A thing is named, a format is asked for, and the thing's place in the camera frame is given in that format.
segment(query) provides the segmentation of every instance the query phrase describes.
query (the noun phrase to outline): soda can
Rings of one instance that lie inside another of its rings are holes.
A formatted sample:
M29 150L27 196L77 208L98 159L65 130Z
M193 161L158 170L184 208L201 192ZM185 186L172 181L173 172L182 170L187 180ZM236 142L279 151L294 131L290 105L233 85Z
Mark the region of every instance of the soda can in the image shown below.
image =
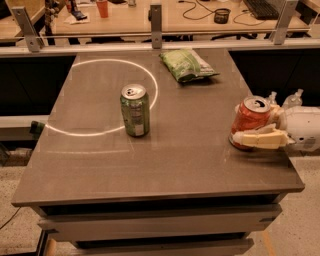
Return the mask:
M239 149L252 149L252 147L234 142L232 136L238 131L255 130L265 126L269 117L270 104L266 99L260 96L245 98L240 103L237 115L231 126L231 133L229 136L230 142Z
M149 95L139 84L123 87L120 97L126 132L133 137L146 135L150 130Z
M66 1L65 1L66 7L67 7L67 10L68 10L69 13L72 11L71 1L72 1L72 0L66 0Z

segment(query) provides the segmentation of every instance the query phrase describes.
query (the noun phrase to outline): green snack bag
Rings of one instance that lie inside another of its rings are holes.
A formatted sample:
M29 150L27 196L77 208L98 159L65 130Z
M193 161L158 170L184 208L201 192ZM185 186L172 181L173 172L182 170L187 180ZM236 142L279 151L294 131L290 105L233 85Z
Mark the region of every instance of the green snack bag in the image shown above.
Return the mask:
M160 58L178 82L189 82L204 77L219 75L218 72L191 49L161 53Z

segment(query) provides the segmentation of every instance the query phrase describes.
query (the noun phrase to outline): can lid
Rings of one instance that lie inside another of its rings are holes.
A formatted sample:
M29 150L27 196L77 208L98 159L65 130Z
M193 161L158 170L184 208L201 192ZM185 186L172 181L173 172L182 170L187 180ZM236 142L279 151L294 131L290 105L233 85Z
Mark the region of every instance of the can lid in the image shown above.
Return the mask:
M121 94L126 99L137 100L146 94L147 90L140 84L129 84L122 88Z
M251 96L244 99L243 104L251 111L266 113L270 110L269 102L260 96Z

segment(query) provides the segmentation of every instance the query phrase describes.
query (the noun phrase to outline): metal frame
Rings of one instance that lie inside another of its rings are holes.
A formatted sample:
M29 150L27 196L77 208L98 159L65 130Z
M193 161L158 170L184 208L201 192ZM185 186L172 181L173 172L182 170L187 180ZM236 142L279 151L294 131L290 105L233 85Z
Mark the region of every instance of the metal frame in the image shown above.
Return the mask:
M275 45L284 43L288 31L288 26L295 12L297 4L298 0L285 1L284 7L282 8L282 12L276 25L276 30L273 33L271 33L270 36L270 39L273 41Z
M221 40L221 41L185 41L185 42L163 42L161 49L179 48L225 48L228 50L276 50L276 49L312 49L320 48L320 38L312 39L286 39L281 45L275 45L270 40ZM61 56L75 55L81 52L101 52L101 51L139 51L152 50L151 43L121 43L121 44L101 44L101 45L70 45L65 47L44 46L37 52L37 56ZM1 47L0 58L33 56L34 52L28 47Z
M12 7L12 13L14 14L26 39L29 51L39 52L41 47L44 46L44 43L33 27L26 8L24 6Z
M151 4L151 41L152 48L161 49L162 46L162 8L161 4Z

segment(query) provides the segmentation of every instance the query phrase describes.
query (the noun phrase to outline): table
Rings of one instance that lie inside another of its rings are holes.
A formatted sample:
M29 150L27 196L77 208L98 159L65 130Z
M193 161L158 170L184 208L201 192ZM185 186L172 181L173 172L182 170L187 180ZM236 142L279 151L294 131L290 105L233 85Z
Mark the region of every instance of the table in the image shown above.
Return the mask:
M28 14L30 15L31 23L34 25L44 14L44 1L39 9L35 10L29 8ZM20 29L19 24L16 22L15 18L11 15L6 18L0 19L0 43L13 42L16 43L23 37L23 32Z
M137 7L130 8L128 5L109 4L109 17L102 19L99 16L95 5L79 5L79 9L88 14L89 23L70 25L65 23L70 16L66 8L63 8L59 17L52 24L53 35L56 36L83 36L83 35L150 35L151 26L148 21L148 11L151 1L140 1ZM188 3L178 3L173 0L162 1L162 31L163 34L196 34L196 33L270 33L275 29L277 21L266 21L262 24L250 14L242 15L242 10L247 9L242 2L241 5L235 6L233 2L201 2L211 10L217 8L229 8L231 10L230 18L227 24L216 24L213 21L213 15L201 20L188 20L182 14L190 9L193 5ZM195 10L187 15L193 18L204 16L208 13L203 7L198 6ZM306 32L309 30L308 25L303 23L299 18L293 17L289 25L288 32Z
M246 235L304 184L283 150L230 144L234 107L250 91L226 49L196 51L221 74L180 85L160 50L79 54L13 205L32 207L51 238L87 254L102 245L131 256L248 250ZM142 138L122 127L120 90L130 83L150 95Z
M312 10L316 11L317 13L320 13L320 1L319 0L300 0L300 2L304 3L308 7L310 7Z

